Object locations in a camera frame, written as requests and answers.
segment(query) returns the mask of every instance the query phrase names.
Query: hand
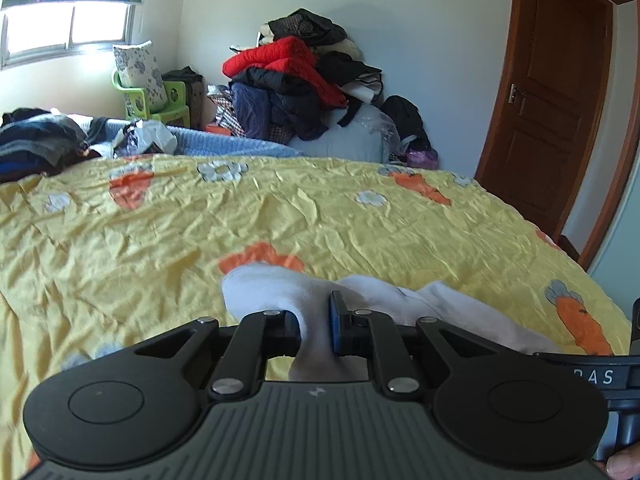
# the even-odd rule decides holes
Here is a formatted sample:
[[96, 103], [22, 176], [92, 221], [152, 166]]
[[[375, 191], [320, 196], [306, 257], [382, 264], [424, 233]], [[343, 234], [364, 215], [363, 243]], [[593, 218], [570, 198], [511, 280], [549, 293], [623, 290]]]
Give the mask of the hand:
[[596, 465], [612, 480], [629, 480], [640, 475], [640, 442], [610, 457], [606, 466]]

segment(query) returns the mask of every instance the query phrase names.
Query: black device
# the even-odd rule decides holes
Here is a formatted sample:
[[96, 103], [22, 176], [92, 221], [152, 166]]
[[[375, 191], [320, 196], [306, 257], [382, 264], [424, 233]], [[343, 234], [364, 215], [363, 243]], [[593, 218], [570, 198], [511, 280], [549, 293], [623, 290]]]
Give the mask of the black device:
[[328, 309], [334, 353], [365, 358], [369, 381], [265, 381], [300, 348], [289, 312], [200, 318], [38, 386], [23, 418], [43, 462], [26, 478], [595, 480], [594, 454], [638, 440], [638, 357], [526, 356], [435, 318], [350, 312], [338, 292]]

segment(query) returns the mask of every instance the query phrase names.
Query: red puffer jacket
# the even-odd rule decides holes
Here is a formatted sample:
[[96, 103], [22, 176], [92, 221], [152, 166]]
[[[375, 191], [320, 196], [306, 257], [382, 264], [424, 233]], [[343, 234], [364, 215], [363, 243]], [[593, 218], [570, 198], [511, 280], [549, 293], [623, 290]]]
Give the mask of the red puffer jacket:
[[268, 45], [245, 50], [227, 60], [222, 65], [222, 73], [228, 78], [234, 78], [250, 66], [301, 77], [313, 85], [326, 108], [344, 108], [347, 105], [347, 98], [340, 89], [322, 79], [316, 72], [316, 56], [300, 38], [289, 36]]

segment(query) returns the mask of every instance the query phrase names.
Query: door frame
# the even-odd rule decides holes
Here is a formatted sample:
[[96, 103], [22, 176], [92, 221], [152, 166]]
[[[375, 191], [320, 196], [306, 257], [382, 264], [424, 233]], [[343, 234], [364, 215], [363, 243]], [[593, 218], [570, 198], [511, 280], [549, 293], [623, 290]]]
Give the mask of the door frame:
[[[610, 0], [603, 0], [609, 4], [607, 9], [607, 35], [612, 34], [613, 32], [613, 2]], [[491, 118], [491, 123], [489, 124], [489, 131], [487, 133], [486, 140], [484, 142], [484, 148], [482, 149], [482, 155], [480, 156], [480, 161], [478, 163], [478, 168], [476, 169], [475, 179], [482, 184], [482, 178], [487, 169], [487, 164], [489, 162], [489, 158], [491, 152], [494, 148], [495, 141], [497, 139], [498, 130], [500, 128], [500, 124], [502, 123], [502, 111], [504, 110], [504, 104], [507, 102], [509, 97], [509, 92], [511, 89], [511, 74], [513, 73], [514, 66], [514, 57], [515, 57], [515, 47], [516, 47], [516, 39], [518, 35], [518, 26], [520, 25], [520, 3], [521, 0], [511, 0], [511, 20], [509, 23], [509, 35], [507, 36], [507, 47], [506, 53], [504, 56], [504, 65], [502, 68], [502, 76], [500, 77], [500, 85], [498, 86], [498, 93], [495, 99], [494, 105], [494, 113]], [[587, 171], [587, 166], [589, 165], [589, 160], [591, 158], [591, 152], [593, 151], [593, 145], [596, 140], [596, 135], [598, 133], [598, 129], [600, 127], [600, 120], [602, 118], [602, 111], [604, 108], [604, 101], [607, 97], [607, 85], [609, 82], [609, 73], [611, 72], [611, 51], [612, 51], [612, 43], [613, 41], [608, 41], [605, 45], [604, 51], [604, 59], [606, 60], [606, 64], [609, 67], [608, 70], [603, 71], [602, 79], [600, 81], [600, 92], [598, 95], [598, 102], [596, 104], [596, 113], [593, 117], [593, 124], [591, 125], [591, 130], [589, 132], [589, 137], [587, 140], [586, 150], [584, 152], [584, 156], [582, 161], [580, 162], [580, 167], [578, 168], [578, 174], [574, 186], [569, 194], [568, 200], [562, 213], [560, 215], [560, 219], [558, 225], [556, 226], [556, 230], [553, 233], [547, 233], [551, 238], [557, 243], [558, 238], [562, 234], [562, 228], [564, 228], [564, 224], [571, 212], [571, 209], [574, 206], [575, 199], [578, 195], [578, 191], [580, 190], [580, 186], [582, 185], [582, 181], [584, 179], [584, 174]]]
[[626, 189], [626, 184], [631, 176], [638, 154], [638, 143], [640, 140], [640, 0], [636, 0], [638, 8], [638, 56], [636, 58], [636, 89], [634, 90], [634, 98], [631, 103], [631, 114], [629, 115], [629, 124], [626, 128], [626, 137], [620, 152], [620, 159], [616, 166], [616, 173], [609, 186], [607, 197], [600, 211], [600, 215], [596, 220], [596, 224], [589, 235], [584, 249], [578, 257], [578, 264], [587, 270], [593, 263], [596, 254], [600, 250], [604, 238], [609, 232], [620, 201]]

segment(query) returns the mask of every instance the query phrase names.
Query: floral pillow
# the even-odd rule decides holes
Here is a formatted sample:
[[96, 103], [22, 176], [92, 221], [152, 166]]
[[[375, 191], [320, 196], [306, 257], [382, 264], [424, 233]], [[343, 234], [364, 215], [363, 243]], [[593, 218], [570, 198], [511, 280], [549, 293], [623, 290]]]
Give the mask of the floral pillow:
[[155, 114], [167, 104], [158, 59], [150, 41], [142, 45], [113, 45], [116, 68], [125, 88], [146, 88], [149, 108]]

